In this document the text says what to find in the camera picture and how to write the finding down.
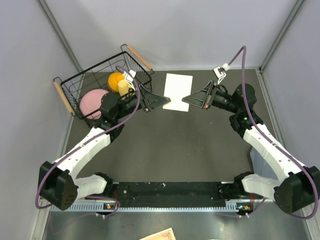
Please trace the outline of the cream paper letter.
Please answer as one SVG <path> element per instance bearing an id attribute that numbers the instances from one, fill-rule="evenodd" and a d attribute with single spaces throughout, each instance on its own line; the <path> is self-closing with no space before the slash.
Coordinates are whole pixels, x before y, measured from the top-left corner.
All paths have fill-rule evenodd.
<path id="1" fill-rule="evenodd" d="M 167 73 L 164 85 L 164 96 L 170 98 L 170 102 L 163 105 L 163 109 L 188 112 L 189 104 L 182 101 L 182 98 L 191 94 L 193 77 Z"/>

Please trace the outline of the grey blue envelope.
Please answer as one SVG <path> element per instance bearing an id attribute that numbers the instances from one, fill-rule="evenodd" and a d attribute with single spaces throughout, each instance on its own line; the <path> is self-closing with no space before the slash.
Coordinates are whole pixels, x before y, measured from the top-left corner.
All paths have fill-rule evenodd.
<path id="1" fill-rule="evenodd" d="M 273 180 L 278 180 L 278 177 L 267 161 L 260 155 L 260 153 L 252 147 L 250 151 L 250 158 L 252 161 L 253 171 L 255 174 Z"/>

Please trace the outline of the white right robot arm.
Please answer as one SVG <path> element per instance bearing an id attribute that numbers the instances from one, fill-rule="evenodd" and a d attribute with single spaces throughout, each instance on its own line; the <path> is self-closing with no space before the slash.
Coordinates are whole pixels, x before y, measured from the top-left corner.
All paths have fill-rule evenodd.
<path id="1" fill-rule="evenodd" d="M 255 89 L 240 84 L 233 94 L 224 86 L 210 81 L 207 86 L 182 98 L 184 103 L 207 110 L 217 107 L 230 112 L 232 129 L 251 145 L 273 170 L 276 178 L 245 172 L 234 178 L 233 192 L 239 198 L 249 194 L 273 200 L 286 214 L 292 214 L 320 200 L 320 171 L 294 158 L 270 133 L 255 113 Z"/>

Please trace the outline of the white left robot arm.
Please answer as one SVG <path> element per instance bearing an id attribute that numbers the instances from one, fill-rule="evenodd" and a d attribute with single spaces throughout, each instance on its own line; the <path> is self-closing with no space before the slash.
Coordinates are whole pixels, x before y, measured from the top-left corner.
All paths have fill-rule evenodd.
<path id="1" fill-rule="evenodd" d="M 76 200 L 91 195 L 109 198 L 114 191 L 113 180 L 103 173 L 79 178 L 80 171 L 102 149 L 110 145 L 121 133 L 124 124 L 139 109 L 150 112 L 169 103 L 168 97 L 148 91 L 142 84 L 136 92 L 121 98 L 107 92 L 100 99 L 101 117 L 89 133 L 68 153 L 54 162 L 44 162 L 39 168 L 35 199 L 40 197 L 64 211 Z"/>

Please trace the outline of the pale yellow mug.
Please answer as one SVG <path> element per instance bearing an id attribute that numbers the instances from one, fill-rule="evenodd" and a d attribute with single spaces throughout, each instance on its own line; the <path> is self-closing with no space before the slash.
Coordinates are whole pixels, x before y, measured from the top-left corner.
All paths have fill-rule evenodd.
<path id="1" fill-rule="evenodd" d="M 120 98 L 122 100 L 125 100 L 126 98 L 129 98 L 135 95 L 135 87 L 132 85 L 131 82 L 129 83 L 126 80 L 121 80 L 118 82 L 118 92 L 119 92 Z"/>

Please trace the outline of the orange bowl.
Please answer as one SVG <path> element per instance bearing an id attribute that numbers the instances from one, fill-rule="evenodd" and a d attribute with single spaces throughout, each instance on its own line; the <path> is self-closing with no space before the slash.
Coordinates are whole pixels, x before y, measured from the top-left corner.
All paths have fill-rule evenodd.
<path id="1" fill-rule="evenodd" d="M 108 77 L 108 88 L 115 93 L 119 93 L 118 89 L 118 83 L 124 80 L 124 77 L 121 72 L 113 72 L 109 77 Z"/>

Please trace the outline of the pink plate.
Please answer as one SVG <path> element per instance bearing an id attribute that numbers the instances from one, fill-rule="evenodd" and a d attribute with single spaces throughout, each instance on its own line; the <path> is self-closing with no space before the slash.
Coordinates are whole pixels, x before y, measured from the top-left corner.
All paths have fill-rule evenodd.
<path id="1" fill-rule="evenodd" d="M 102 113 L 99 111 L 102 98 L 108 94 L 109 91 L 105 89 L 93 89 L 87 92 L 81 99 L 79 108 L 82 114 L 89 120 L 98 120 Z"/>

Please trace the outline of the brown patterned paper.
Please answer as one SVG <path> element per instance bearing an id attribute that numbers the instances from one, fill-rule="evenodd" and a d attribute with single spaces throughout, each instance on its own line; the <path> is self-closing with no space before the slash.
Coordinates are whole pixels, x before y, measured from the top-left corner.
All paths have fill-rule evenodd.
<path id="1" fill-rule="evenodd" d="M 144 238 L 141 238 L 140 240 L 176 240 L 176 236 L 174 234 L 173 229 L 168 228 L 160 232 L 146 236 Z"/>

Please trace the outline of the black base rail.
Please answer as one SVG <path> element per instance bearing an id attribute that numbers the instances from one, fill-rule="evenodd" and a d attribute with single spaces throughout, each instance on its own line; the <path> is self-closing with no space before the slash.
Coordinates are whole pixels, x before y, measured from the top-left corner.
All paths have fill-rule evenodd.
<path id="1" fill-rule="evenodd" d="M 262 197 L 245 193 L 233 182 L 119 182 L 107 185 L 98 197 L 113 198 L 121 207 L 222 207 L 226 201 Z"/>

